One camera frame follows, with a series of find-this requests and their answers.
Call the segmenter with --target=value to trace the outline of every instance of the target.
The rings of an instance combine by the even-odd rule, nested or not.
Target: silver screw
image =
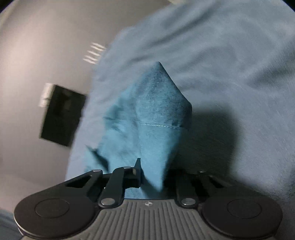
[[[181,200],[181,203],[183,205],[186,205],[186,206],[191,206],[191,205],[194,205],[196,203],[196,200],[192,199],[192,198],[184,198],[184,199]]]
[[[110,206],[110,205],[113,205],[115,203],[115,199],[112,199],[112,198],[104,198],[100,202],[101,202],[102,205]]]

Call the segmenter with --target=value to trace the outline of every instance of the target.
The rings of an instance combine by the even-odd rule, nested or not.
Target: white stripe
[[[90,47],[96,49],[97,51],[101,51],[101,52],[103,51],[103,49],[97,48],[95,46],[90,46]]]
[[[90,56],[88,56],[88,55],[85,55],[84,57],[89,58],[89,59],[92,60],[92,61],[97,61],[96,58],[90,57]]]
[[[89,50],[88,50],[87,52],[93,54],[94,56],[98,56],[98,57],[101,56],[99,53],[95,53],[95,52],[93,52],[93,51],[89,51]]]
[[[98,43],[91,43],[91,44],[93,44],[93,45],[95,45],[95,46],[97,46],[97,47],[100,47],[100,48],[106,49],[103,45],[100,45],[100,44],[98,44]]]
[[[83,58],[83,60],[86,61],[86,62],[92,63],[92,64],[96,64],[96,62],[93,62],[93,61],[91,61],[91,60],[89,60],[87,58]]]

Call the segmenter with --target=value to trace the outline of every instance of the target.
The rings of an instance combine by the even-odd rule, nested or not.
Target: ribbed gray plate
[[[196,210],[174,200],[130,200],[102,210],[85,231],[67,240],[227,240],[210,229]]]

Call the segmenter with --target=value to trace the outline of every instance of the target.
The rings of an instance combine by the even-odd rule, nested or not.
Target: bed
[[[193,107],[181,166],[270,195],[284,214],[277,238],[295,239],[294,23],[283,1],[197,1],[121,31],[95,68],[66,179],[86,171],[107,109],[159,61]]]

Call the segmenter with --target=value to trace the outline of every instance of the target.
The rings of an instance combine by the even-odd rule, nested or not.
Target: black rectangular object
[[[83,94],[55,85],[40,137],[70,146],[85,99]]]

